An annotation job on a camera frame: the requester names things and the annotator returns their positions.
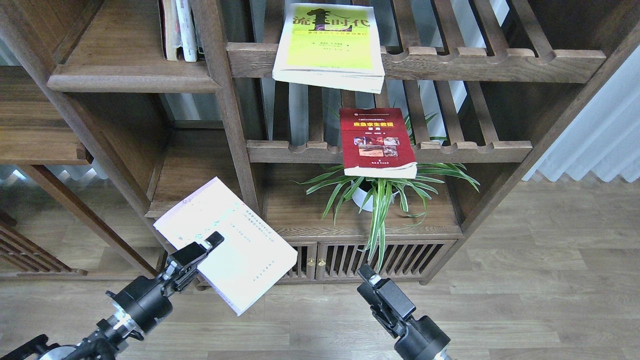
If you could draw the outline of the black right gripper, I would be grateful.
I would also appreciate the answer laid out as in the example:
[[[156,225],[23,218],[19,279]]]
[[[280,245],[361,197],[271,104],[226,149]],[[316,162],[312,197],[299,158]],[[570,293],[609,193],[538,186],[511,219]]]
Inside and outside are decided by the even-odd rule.
[[[450,337],[429,316],[414,319],[414,303],[391,278],[381,278],[368,264],[358,274],[364,282],[357,291],[375,319],[397,338],[394,349],[403,360],[450,360]]]

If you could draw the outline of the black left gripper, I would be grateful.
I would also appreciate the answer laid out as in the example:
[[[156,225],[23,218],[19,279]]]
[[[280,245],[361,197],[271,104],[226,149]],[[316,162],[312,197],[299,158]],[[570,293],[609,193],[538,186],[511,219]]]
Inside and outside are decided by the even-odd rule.
[[[169,297],[189,286],[199,273],[197,265],[224,240],[214,231],[203,243],[194,241],[167,258],[167,264],[178,270],[176,273],[162,273],[153,279],[138,276],[117,294],[106,291],[116,308],[106,320],[106,335],[139,335],[155,328],[173,310]]]

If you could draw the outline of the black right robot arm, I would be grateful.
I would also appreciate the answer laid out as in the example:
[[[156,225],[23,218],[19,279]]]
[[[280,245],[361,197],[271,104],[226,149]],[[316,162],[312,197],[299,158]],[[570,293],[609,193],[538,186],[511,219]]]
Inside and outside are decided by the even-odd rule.
[[[449,360],[450,337],[430,319],[414,319],[416,306],[391,278],[381,278],[370,265],[358,269],[364,280],[357,288],[372,315],[393,338],[394,349],[403,360]]]

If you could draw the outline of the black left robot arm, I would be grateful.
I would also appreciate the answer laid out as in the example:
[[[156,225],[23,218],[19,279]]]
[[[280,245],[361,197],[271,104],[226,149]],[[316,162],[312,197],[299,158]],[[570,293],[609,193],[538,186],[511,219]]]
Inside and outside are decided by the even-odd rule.
[[[48,345],[42,333],[25,342],[3,360],[25,360],[36,355],[38,360],[114,360],[126,346],[126,339],[144,341],[144,334],[153,330],[173,310],[169,297],[181,293],[198,275],[198,265],[224,241],[213,232],[203,243],[192,242],[172,253],[167,267],[154,278],[138,276],[120,292],[106,291],[115,312],[101,319],[96,330],[78,344]]]

